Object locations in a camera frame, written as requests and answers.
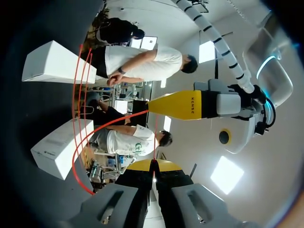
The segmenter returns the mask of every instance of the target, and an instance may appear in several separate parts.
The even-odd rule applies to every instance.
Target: red wire
[[[77,76],[77,71],[78,71],[78,65],[79,65],[79,60],[80,60],[80,55],[81,55],[81,51],[82,51],[83,45],[80,45],[80,50],[79,50],[79,55],[78,55],[78,60],[77,60],[77,65],[76,65],[76,71],[75,71],[75,77],[74,77],[74,85],[73,85],[73,94],[72,94],[72,123],[73,123],[73,132],[74,132],[74,140],[75,140],[75,146],[77,147],[77,142],[76,142],[76,132],[75,132],[75,118],[74,118],[74,111],[75,111],[75,107],[74,107],[74,102],[75,102],[75,86],[76,86],[76,76]]]
[[[72,170],[73,170],[73,174],[74,174],[74,177],[75,177],[76,181],[79,183],[79,185],[80,185],[84,190],[86,190],[86,191],[87,191],[88,193],[90,193],[91,195],[94,195],[94,193],[93,193],[88,187],[86,187],[86,186],[83,184],[83,182],[79,179],[79,177],[78,177],[78,175],[77,175],[77,172],[76,172],[76,169],[75,169],[74,160],[75,160],[75,155],[76,155],[76,152],[78,151],[79,146],[84,142],[84,140],[88,139],[88,137],[89,137],[90,135],[94,134],[95,132],[99,131],[100,129],[102,129],[102,128],[106,127],[106,126],[109,126],[109,125],[111,125],[111,124],[113,124],[113,123],[116,123],[116,122],[118,122],[118,121],[124,120],[124,119],[126,119],[126,118],[130,118],[130,117],[142,115],[142,114],[147,113],[147,112],[148,112],[148,110],[142,111],[142,112],[139,112],[139,113],[135,113],[135,114],[132,114],[132,115],[129,115],[129,116],[124,116],[124,117],[118,118],[118,119],[116,119],[116,120],[112,120],[112,121],[110,121],[110,122],[108,122],[108,123],[106,123],[106,124],[104,124],[104,125],[102,125],[102,126],[99,126],[99,127],[96,128],[95,130],[93,130],[90,134],[88,134],[88,135],[80,142],[79,145],[76,146],[76,149],[75,149],[74,154],[73,154],[73,159],[72,159]]]
[[[82,134],[81,134],[81,123],[80,123],[80,96],[81,96],[81,87],[82,87],[82,80],[84,78],[84,74],[85,74],[85,67],[86,67],[86,63],[89,59],[89,56],[90,56],[90,53],[91,53],[92,49],[90,48],[89,50],[89,53],[86,57],[86,61],[85,61],[85,65],[84,65],[84,68],[82,70],[82,75],[81,75],[81,80],[80,80],[80,87],[79,87],[79,96],[78,96],[78,125],[79,125],[79,133],[80,133],[80,141],[82,141]],[[81,151],[83,152],[84,151],[84,147],[83,145],[81,144]]]
[[[154,155],[153,155],[153,159],[155,161],[155,157],[156,157],[156,152],[155,152],[155,149],[156,149],[156,132],[157,132],[157,118],[158,118],[158,115],[156,115],[156,118],[155,118],[155,133],[154,133]]]
[[[89,79],[89,73],[90,73],[90,67],[91,67],[91,63],[92,63],[92,53],[90,54],[88,54],[88,56],[90,55],[90,64],[89,64],[89,69],[88,69],[88,71],[87,71],[87,76],[86,76],[86,83],[85,83],[85,107],[84,107],[84,116],[86,117],[86,92],[87,92],[87,81],[88,81],[88,79]],[[87,130],[86,130],[86,118],[85,118],[85,136],[87,137]]]

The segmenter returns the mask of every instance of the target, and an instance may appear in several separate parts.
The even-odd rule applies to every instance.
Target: white box
[[[22,73],[24,82],[74,83],[78,56],[55,41],[50,41],[32,52],[25,60]],[[76,84],[80,84],[85,61],[79,60]],[[85,66],[82,83],[86,83],[89,63]],[[94,84],[96,68],[90,66],[88,83]]]
[[[35,159],[37,166],[45,172],[65,180],[69,171],[72,168],[73,154],[76,149],[74,132],[73,132],[73,120],[70,120],[54,130],[52,133],[40,140],[32,149],[32,155]],[[87,134],[94,130],[93,120],[80,119],[81,124],[81,136],[82,139]],[[78,120],[75,120],[75,133],[77,145],[80,144],[80,130]],[[79,154],[81,153],[81,145],[78,148]]]

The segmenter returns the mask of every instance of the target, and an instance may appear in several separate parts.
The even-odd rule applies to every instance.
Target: white cable sleeve
[[[186,0],[171,0],[182,11],[184,11],[195,24],[207,35],[207,37],[214,43],[217,51],[222,55],[226,61],[228,67],[233,72],[237,84],[248,94],[254,91],[254,86],[250,82],[250,72],[241,68],[235,55],[231,52],[228,44],[222,38],[220,33],[211,25],[211,23],[205,19],[205,17],[198,12],[188,1]]]

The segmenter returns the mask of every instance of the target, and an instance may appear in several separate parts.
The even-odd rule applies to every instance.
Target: white t-shirt
[[[130,58],[145,52],[145,49],[133,47],[107,46],[105,48],[105,66],[111,75]],[[154,61],[141,64],[125,73],[126,77],[142,78],[144,81],[161,81],[175,74],[181,67],[181,52],[171,47],[158,47]]]
[[[140,125],[136,126],[134,135],[126,135],[111,130],[107,137],[107,147],[109,153],[145,156],[154,149],[154,133]]]

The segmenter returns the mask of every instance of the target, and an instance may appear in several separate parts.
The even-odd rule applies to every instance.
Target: person
[[[92,50],[92,54],[91,64],[97,69],[96,74],[108,79],[109,86],[120,82],[161,81],[179,70],[190,74],[198,67],[195,57],[182,55],[171,47],[145,50],[106,46]],[[87,55],[84,52],[81,58],[85,60]]]
[[[119,18],[107,19],[95,33],[98,41],[108,44],[129,42],[132,38],[142,39],[144,35],[145,32],[136,25]]]
[[[171,143],[170,132],[161,131],[156,134],[155,147],[169,146]],[[145,156],[154,149],[154,133],[140,125],[112,125],[95,132],[89,140],[89,145],[110,154]]]
[[[106,103],[99,101],[97,99],[88,99],[88,106],[85,115],[86,119],[93,120],[95,125],[104,125],[112,120],[119,119],[129,114],[122,114],[113,107],[108,106]],[[125,120],[120,120],[118,122],[112,123],[111,125],[132,125],[130,118]]]

